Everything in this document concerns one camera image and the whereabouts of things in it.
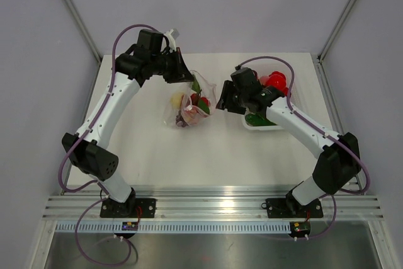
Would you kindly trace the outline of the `yellow lemon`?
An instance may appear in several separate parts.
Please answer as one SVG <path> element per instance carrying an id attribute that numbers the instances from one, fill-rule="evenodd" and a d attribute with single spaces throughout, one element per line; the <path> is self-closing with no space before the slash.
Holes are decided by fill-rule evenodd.
<path id="1" fill-rule="evenodd" d="M 170 99 L 170 104 L 173 109 L 179 110 L 181 108 L 182 100 L 184 98 L 183 92 L 175 92 Z"/>

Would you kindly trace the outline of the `strawberry bunch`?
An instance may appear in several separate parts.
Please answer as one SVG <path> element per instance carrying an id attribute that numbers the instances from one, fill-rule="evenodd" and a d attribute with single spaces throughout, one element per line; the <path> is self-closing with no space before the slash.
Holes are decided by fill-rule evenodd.
<path id="1" fill-rule="evenodd" d="M 210 100 L 203 94 L 200 83 L 195 79 L 189 86 L 181 104 L 181 110 L 188 116 L 189 126 L 200 123 L 210 116 Z"/>

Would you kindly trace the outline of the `clear zip top bag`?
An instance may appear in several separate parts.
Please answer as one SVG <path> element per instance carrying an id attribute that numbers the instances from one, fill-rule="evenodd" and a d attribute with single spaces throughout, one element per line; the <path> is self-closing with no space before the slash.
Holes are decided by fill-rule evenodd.
<path id="1" fill-rule="evenodd" d="M 164 111 L 164 123 L 171 128 L 195 127 L 211 117 L 217 105 L 217 85 L 199 72 L 191 71 L 193 82 L 183 83 L 171 94 Z"/>

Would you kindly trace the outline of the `purple grape bunch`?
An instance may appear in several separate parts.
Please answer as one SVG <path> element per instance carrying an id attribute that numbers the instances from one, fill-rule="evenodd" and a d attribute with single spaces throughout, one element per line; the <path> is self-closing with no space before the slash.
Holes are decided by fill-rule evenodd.
<path id="1" fill-rule="evenodd" d="M 186 112 L 183 112 L 182 110 L 179 110 L 175 116 L 175 124 L 179 128 L 185 128 L 188 127 L 188 116 Z"/>

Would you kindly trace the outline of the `white plastic basket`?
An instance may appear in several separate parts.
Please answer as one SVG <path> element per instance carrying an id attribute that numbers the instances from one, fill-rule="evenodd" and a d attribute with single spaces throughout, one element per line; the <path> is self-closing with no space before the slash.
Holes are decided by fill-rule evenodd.
<path id="1" fill-rule="evenodd" d="M 253 61 L 249 62 L 247 64 L 243 64 L 245 67 L 250 67 L 251 69 L 255 70 L 258 78 L 260 79 L 263 77 L 263 82 L 268 80 L 268 76 L 275 71 L 283 73 L 286 78 L 287 78 L 287 87 L 289 88 L 291 79 L 292 79 L 292 73 L 290 69 L 282 62 L 278 62 L 275 60 L 262 60 L 262 61 Z M 297 79 L 295 77 L 294 83 L 291 89 L 291 95 L 290 95 L 290 101 L 293 104 L 293 106 L 298 107 L 300 110 L 305 110 L 306 106 L 304 105 L 304 96 L 303 96 L 303 89 Z M 268 126 L 268 127 L 251 127 L 249 126 L 246 121 L 245 121 L 245 115 L 250 113 L 249 111 L 246 111 L 243 117 L 241 117 L 241 122 L 242 125 L 250 130 L 250 131 L 275 131 L 275 130 L 283 130 L 282 127 L 279 125 L 275 126 Z"/>

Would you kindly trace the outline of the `red apple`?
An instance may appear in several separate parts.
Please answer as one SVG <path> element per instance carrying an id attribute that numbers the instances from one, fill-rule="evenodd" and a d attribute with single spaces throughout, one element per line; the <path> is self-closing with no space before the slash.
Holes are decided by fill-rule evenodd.
<path id="1" fill-rule="evenodd" d="M 273 86 L 276 89 L 283 91 L 285 88 L 287 88 L 287 78 L 283 73 L 275 71 L 268 76 L 266 85 Z"/>

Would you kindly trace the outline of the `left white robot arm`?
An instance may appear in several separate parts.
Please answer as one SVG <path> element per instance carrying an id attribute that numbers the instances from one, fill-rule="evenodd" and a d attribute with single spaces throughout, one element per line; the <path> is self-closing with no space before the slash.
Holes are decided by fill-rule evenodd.
<path id="1" fill-rule="evenodd" d="M 194 80 L 176 45 L 177 29 L 161 33 L 148 25 L 138 28 L 137 42 L 114 55 L 110 82 L 87 120 L 74 134 L 66 133 L 62 138 L 65 158 L 105 192 L 101 201 L 104 218 L 142 214 L 142 202 L 136 200 L 135 190 L 117 171 L 118 156 L 107 150 L 128 103 L 152 76 L 162 76 L 169 84 Z"/>

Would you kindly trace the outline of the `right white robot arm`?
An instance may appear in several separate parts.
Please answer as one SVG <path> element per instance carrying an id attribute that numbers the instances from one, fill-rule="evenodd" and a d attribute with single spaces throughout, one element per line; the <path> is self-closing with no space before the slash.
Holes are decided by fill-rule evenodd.
<path id="1" fill-rule="evenodd" d="M 316 158 L 312 174 L 284 198 L 285 211 L 293 217 L 302 215 L 314 200 L 340 191 L 360 172 L 358 140 L 353 134 L 340 135 L 298 111 L 281 90 L 263 86 L 248 67 L 237 69 L 224 81 L 216 107 L 267 118 L 293 135 Z"/>

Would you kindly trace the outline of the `green cucumber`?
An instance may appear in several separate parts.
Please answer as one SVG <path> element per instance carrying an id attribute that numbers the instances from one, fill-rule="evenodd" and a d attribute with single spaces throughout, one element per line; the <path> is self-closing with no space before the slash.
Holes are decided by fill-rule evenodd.
<path id="1" fill-rule="evenodd" d="M 245 121 L 251 127 L 268 127 L 276 125 L 267 118 L 263 118 L 260 115 L 254 113 L 248 113 L 247 115 L 245 115 Z"/>

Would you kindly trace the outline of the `red bell pepper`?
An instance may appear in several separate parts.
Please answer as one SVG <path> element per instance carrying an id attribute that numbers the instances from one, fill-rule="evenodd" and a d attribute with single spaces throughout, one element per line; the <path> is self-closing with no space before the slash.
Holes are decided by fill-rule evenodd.
<path id="1" fill-rule="evenodd" d="M 282 90 L 282 93 L 284 94 L 284 96 L 288 96 L 288 92 L 289 92 L 289 88 L 288 88 L 288 87 L 285 87 L 285 88 Z"/>

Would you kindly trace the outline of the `right small circuit board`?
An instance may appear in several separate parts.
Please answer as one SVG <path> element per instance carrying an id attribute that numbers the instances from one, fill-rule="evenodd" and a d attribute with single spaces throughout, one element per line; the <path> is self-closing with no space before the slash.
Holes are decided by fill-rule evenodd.
<path id="1" fill-rule="evenodd" d="M 310 222 L 291 222 L 290 230 L 294 236 L 305 236 L 310 234 L 311 225 Z"/>

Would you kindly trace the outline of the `small circuit board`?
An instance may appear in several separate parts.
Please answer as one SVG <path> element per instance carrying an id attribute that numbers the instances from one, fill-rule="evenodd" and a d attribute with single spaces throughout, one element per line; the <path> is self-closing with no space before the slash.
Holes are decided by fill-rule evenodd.
<path id="1" fill-rule="evenodd" d="M 123 222 L 122 229 L 136 231 L 138 229 L 138 224 L 136 222 Z"/>
<path id="2" fill-rule="evenodd" d="M 311 225 L 310 222 L 291 222 L 290 230 L 294 236 L 305 236 L 310 234 Z"/>

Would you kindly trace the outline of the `left small circuit board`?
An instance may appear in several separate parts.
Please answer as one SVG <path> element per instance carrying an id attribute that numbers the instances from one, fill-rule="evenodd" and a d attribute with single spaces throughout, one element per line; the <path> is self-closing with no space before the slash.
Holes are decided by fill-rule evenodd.
<path id="1" fill-rule="evenodd" d="M 138 224 L 136 222 L 123 222 L 122 229 L 136 231 L 138 229 Z"/>

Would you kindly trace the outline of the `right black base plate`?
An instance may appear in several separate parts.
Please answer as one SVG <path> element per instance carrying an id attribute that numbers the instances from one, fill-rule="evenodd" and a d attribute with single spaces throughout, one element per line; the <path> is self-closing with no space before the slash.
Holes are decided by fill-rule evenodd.
<path id="1" fill-rule="evenodd" d="M 315 199 L 307 205 L 286 198 L 267 198 L 261 208 L 267 212 L 269 219 L 321 219 L 324 217 L 322 204 Z"/>

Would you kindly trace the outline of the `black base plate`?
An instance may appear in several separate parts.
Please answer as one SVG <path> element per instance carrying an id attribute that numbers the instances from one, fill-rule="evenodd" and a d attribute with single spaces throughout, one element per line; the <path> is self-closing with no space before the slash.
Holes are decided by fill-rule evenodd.
<path id="1" fill-rule="evenodd" d="M 118 203 L 110 198 L 102 202 L 100 217 L 107 219 L 146 218 L 153 219 L 156 212 L 156 199 L 132 198 Z"/>
<path id="2" fill-rule="evenodd" d="M 322 204 L 315 199 L 307 205 L 286 198 L 267 198 L 261 208 L 267 212 L 269 219 L 321 219 L 324 217 Z"/>

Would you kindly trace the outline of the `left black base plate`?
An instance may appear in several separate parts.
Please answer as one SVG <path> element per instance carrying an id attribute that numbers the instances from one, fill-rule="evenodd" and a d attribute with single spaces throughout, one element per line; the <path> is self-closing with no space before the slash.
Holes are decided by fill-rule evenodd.
<path id="1" fill-rule="evenodd" d="M 146 218 L 153 219 L 156 212 L 156 199 L 132 198 L 118 203 L 110 198 L 102 202 L 100 217 L 107 219 Z"/>

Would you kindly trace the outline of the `aluminium mounting rail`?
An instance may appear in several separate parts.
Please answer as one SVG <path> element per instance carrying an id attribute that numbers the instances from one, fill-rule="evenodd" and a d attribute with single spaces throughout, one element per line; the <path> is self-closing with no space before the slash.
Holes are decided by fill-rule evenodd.
<path id="1" fill-rule="evenodd" d="M 261 204 L 267 198 L 284 197 L 287 189 L 282 186 L 202 186 L 157 187 L 138 186 L 140 198 L 156 200 L 155 220 L 165 221 L 260 221 L 267 220 Z M 383 221 L 383 212 L 374 195 L 348 195 L 338 193 L 336 203 L 325 197 L 321 204 L 324 218 L 330 219 L 337 212 L 338 221 Z M 42 217 L 47 220 L 73 220 L 88 209 L 89 219 L 99 218 L 101 207 L 95 186 L 77 193 L 52 195 L 48 198 Z"/>

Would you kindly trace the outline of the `left aluminium frame post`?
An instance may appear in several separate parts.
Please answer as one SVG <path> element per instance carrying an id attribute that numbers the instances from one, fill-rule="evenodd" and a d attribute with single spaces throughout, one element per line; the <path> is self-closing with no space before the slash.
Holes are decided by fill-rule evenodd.
<path id="1" fill-rule="evenodd" d="M 62 2 L 69 16 L 71 17 L 71 20 L 73 21 L 76 29 L 78 30 L 82 39 L 84 40 L 84 43 L 91 52 L 92 56 L 94 57 L 95 62 L 97 63 L 98 66 L 100 66 L 103 56 L 101 55 L 101 52 L 96 46 L 87 26 L 83 22 L 81 15 L 79 14 L 79 11 L 77 10 L 76 5 L 74 4 L 74 1 L 62 0 Z"/>

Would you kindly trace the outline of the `aluminium frame post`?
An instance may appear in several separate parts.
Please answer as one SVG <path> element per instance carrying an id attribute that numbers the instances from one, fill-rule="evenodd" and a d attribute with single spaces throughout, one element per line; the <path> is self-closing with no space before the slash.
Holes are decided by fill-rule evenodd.
<path id="1" fill-rule="evenodd" d="M 91 52 L 92 56 L 94 57 L 95 62 L 97 63 L 98 66 L 100 66 L 103 56 L 101 55 L 101 52 L 96 46 L 87 26 L 83 22 L 81 15 L 79 14 L 79 11 L 77 10 L 76 5 L 74 4 L 74 1 L 62 0 L 62 2 L 69 16 L 71 17 L 71 20 L 73 21 L 76 29 L 78 30 L 82 39 L 84 40 L 84 43 Z"/>
<path id="2" fill-rule="evenodd" d="M 359 0 L 347 0 L 317 59 L 323 63 Z"/>

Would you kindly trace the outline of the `right aluminium frame post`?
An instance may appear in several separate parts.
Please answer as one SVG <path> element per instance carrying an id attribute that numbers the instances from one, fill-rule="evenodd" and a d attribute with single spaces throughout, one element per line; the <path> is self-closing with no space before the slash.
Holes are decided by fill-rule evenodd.
<path id="1" fill-rule="evenodd" d="M 317 59 L 323 63 L 359 0 L 347 0 Z"/>

